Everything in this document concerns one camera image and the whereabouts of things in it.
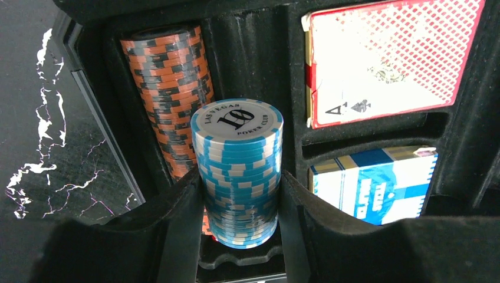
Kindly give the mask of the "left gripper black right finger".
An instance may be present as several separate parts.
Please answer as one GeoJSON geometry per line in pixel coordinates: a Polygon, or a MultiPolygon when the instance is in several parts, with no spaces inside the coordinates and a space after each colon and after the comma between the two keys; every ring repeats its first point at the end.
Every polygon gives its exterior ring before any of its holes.
{"type": "Polygon", "coordinates": [[[498,282],[499,218],[359,220],[283,171],[278,218],[288,282],[498,282]]]}

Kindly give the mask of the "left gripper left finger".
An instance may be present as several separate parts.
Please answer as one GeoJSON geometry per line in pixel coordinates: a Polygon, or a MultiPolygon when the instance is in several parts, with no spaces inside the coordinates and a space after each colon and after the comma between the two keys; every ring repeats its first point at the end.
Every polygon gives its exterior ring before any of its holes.
{"type": "Polygon", "coordinates": [[[203,218],[192,169],[167,191],[104,225],[75,220],[47,231],[30,282],[195,282],[203,218]]]}

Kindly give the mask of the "blue playing card box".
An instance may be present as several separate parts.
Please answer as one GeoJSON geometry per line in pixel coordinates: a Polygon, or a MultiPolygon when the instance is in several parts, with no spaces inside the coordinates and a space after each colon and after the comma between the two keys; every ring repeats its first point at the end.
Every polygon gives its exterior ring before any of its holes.
{"type": "Polygon", "coordinates": [[[434,147],[401,146],[312,165],[310,192],[365,222],[385,225],[422,212],[438,160],[434,147]]]}

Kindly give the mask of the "light blue poker chip stack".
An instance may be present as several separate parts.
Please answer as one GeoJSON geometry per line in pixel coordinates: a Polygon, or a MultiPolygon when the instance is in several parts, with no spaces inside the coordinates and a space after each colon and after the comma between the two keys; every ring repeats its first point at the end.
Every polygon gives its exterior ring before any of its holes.
{"type": "Polygon", "coordinates": [[[212,235],[235,249],[262,245],[278,225],[282,114],[232,98],[201,107],[190,126],[212,235]]]}

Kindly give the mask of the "red playing card box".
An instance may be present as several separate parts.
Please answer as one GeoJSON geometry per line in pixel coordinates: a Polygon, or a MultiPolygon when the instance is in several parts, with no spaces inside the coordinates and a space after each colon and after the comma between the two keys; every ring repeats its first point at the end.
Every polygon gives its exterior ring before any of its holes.
{"type": "Polygon", "coordinates": [[[484,1],[382,1],[305,14],[307,126],[454,104],[484,1]]]}

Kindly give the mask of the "black foam-lined poker case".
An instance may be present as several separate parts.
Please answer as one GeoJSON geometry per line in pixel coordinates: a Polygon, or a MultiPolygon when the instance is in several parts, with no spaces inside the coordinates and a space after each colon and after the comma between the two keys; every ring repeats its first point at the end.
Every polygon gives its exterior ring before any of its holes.
{"type": "MultiPolygon", "coordinates": [[[[439,153],[423,217],[499,218],[499,2],[486,1],[453,106],[312,130],[305,125],[300,18],[343,1],[56,1],[57,44],[141,201],[173,184],[119,44],[151,27],[198,24],[216,98],[263,99],[285,118],[283,167],[304,187],[330,157],[429,144],[439,153]]],[[[248,250],[201,237],[197,282],[287,280],[281,230],[248,250]]]]}

